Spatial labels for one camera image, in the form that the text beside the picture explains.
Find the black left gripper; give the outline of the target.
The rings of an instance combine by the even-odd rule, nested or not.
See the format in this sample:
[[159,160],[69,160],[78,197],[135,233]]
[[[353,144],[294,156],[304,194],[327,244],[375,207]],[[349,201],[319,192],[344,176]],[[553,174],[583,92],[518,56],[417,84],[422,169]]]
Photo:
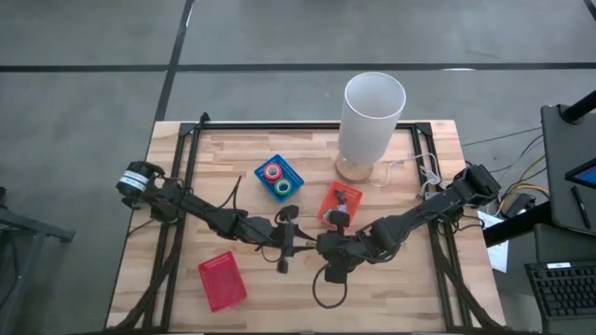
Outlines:
[[[277,260],[277,271],[281,274],[286,274],[289,271],[288,258],[293,257],[298,252],[317,249],[316,238],[304,232],[295,233],[297,225],[293,220],[298,217],[298,213],[299,208],[297,206],[289,205],[282,208],[274,218],[274,222],[277,225],[275,229],[276,239],[278,240],[278,247],[280,249],[280,256]],[[306,240],[307,244],[294,246],[294,236]]]

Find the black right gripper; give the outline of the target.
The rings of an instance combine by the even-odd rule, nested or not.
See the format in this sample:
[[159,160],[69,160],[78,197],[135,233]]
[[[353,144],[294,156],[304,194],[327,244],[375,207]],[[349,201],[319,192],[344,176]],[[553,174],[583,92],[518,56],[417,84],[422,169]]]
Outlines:
[[349,221],[347,213],[334,211],[329,223],[336,229],[317,236],[318,254],[328,262],[324,269],[324,280],[328,283],[345,284],[347,275],[371,257],[361,240],[363,234],[345,235]]

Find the orange plastic basket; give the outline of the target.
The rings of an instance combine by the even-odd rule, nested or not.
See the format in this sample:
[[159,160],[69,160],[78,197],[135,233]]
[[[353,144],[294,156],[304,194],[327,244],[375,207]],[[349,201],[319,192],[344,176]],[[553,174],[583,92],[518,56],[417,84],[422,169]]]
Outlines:
[[363,192],[341,181],[333,181],[330,184],[328,192],[321,203],[317,218],[324,223],[329,223],[329,221],[323,220],[323,215],[328,208],[335,208],[338,205],[337,199],[334,195],[334,190],[336,189],[345,191],[348,206],[347,214],[350,216],[349,224],[351,224],[358,213],[359,204],[363,197]]

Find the blue plastic basket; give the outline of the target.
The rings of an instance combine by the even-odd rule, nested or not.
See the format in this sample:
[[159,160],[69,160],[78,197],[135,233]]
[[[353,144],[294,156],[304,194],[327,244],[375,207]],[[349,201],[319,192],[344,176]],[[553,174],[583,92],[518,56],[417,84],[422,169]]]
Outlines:
[[[285,178],[291,181],[292,183],[292,192],[284,197],[279,197],[274,191],[274,183],[267,182],[264,178],[264,167],[269,163],[277,163],[280,165],[283,171],[283,176],[281,178]],[[296,172],[296,170],[280,155],[275,154],[265,163],[261,164],[258,168],[254,170],[255,177],[263,184],[264,188],[276,199],[278,202],[284,202],[288,198],[290,198],[293,194],[295,194],[303,185],[304,180],[302,177]]]

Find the red plastic basket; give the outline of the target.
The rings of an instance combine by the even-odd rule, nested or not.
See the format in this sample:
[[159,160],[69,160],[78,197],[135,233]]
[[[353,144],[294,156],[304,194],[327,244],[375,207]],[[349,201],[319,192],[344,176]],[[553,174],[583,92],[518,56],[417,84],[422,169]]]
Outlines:
[[236,259],[231,251],[200,263],[197,270],[213,313],[234,306],[248,297]]

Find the white table lamp wooden base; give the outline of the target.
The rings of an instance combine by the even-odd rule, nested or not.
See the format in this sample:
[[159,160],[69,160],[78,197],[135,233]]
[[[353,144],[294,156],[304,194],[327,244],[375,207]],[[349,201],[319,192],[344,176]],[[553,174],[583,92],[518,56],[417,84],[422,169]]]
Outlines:
[[362,73],[347,82],[335,159],[335,170],[342,180],[361,183],[371,177],[406,100],[403,85],[389,74]]

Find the white paper sheet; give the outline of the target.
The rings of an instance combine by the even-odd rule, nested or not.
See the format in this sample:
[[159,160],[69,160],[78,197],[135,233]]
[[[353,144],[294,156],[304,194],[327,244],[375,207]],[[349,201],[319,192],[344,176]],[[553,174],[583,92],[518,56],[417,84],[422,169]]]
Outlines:
[[[483,211],[478,211],[478,218],[481,221],[483,231],[503,221]],[[497,272],[505,274],[508,270],[508,241],[488,247],[487,250],[492,268]]]

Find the black desk beam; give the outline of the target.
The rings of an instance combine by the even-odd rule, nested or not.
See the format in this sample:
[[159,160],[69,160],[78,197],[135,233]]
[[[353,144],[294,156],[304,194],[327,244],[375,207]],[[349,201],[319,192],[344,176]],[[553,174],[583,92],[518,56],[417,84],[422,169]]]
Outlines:
[[533,231],[538,224],[553,224],[549,201],[486,228],[483,231],[485,245],[490,248],[520,235],[525,235]]

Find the black power adapter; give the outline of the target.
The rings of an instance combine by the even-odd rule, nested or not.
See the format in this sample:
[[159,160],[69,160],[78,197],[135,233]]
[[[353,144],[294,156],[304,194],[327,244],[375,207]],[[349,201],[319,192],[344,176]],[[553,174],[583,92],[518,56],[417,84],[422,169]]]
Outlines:
[[513,218],[527,210],[535,207],[535,197],[530,194],[519,194],[513,202],[503,212],[503,217],[506,219]]

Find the black keyboard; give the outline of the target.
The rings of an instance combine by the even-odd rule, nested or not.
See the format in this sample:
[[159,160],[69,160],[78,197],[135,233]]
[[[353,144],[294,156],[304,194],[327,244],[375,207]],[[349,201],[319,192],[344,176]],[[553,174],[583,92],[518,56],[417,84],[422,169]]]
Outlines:
[[524,265],[545,320],[596,319],[596,260]]

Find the black pen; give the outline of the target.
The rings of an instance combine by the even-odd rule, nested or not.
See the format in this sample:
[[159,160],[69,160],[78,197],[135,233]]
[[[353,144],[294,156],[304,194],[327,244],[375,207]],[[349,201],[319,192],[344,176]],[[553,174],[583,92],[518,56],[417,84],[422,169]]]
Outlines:
[[590,231],[591,230],[591,222],[589,220],[589,215],[588,212],[586,211],[586,207],[584,205],[584,202],[581,198],[581,194],[579,192],[579,189],[576,186],[573,186],[571,188],[573,197],[576,201],[576,204],[578,205],[578,209],[582,218],[582,221],[585,225],[585,227]]

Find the grey side table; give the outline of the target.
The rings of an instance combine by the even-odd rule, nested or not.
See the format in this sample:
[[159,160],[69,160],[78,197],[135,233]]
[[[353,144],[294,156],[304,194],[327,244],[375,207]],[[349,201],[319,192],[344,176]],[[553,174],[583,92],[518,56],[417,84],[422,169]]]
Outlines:
[[[541,109],[549,182],[551,218],[561,227],[596,235],[596,190],[567,181],[564,174],[596,158],[596,113],[571,125],[563,121],[556,106]],[[571,188],[579,189],[591,222],[589,231],[581,218]]]

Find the grey metal stand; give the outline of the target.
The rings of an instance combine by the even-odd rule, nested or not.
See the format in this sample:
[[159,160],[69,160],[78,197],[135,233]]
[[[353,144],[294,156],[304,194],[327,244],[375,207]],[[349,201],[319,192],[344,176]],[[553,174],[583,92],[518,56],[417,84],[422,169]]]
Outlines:
[[71,243],[75,231],[16,214],[5,205],[0,186],[0,335],[10,335],[17,322],[41,248],[48,237]]

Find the tablet with blue screen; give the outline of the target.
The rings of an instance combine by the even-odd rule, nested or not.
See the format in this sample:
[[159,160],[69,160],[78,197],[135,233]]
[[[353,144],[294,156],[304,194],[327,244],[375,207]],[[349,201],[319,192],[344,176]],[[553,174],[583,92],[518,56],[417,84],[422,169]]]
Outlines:
[[567,171],[564,178],[567,181],[596,190],[596,158]]

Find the black pole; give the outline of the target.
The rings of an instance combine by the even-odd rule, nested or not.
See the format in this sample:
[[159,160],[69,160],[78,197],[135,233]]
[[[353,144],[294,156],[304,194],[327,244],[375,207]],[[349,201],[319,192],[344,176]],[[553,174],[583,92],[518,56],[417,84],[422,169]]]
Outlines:
[[583,117],[596,109],[596,89],[573,105],[560,105],[559,115],[563,121],[571,125],[583,122]]

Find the black table frame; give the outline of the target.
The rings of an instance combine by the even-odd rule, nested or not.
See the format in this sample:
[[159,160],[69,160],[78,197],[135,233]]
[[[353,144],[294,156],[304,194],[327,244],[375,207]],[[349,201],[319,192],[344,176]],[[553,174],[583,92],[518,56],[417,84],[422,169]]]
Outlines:
[[[272,221],[284,207],[299,208],[299,228],[317,239],[336,228],[317,218],[330,184],[338,181],[336,122],[159,122],[147,156],[194,195],[218,207],[236,184],[235,205]],[[278,202],[254,170],[280,154],[304,185]],[[452,121],[399,122],[373,175],[359,185],[358,213],[345,228],[353,235],[388,215],[399,215],[444,191],[464,161]],[[388,262],[363,262],[345,284],[324,280],[327,261],[317,250],[288,258],[280,251],[227,240],[201,219],[184,214],[167,223],[148,205],[133,205],[105,335],[172,332],[341,334],[497,334],[505,329],[476,207],[454,221],[428,221],[410,232]],[[197,267],[227,251],[236,259],[248,297],[210,310]]]

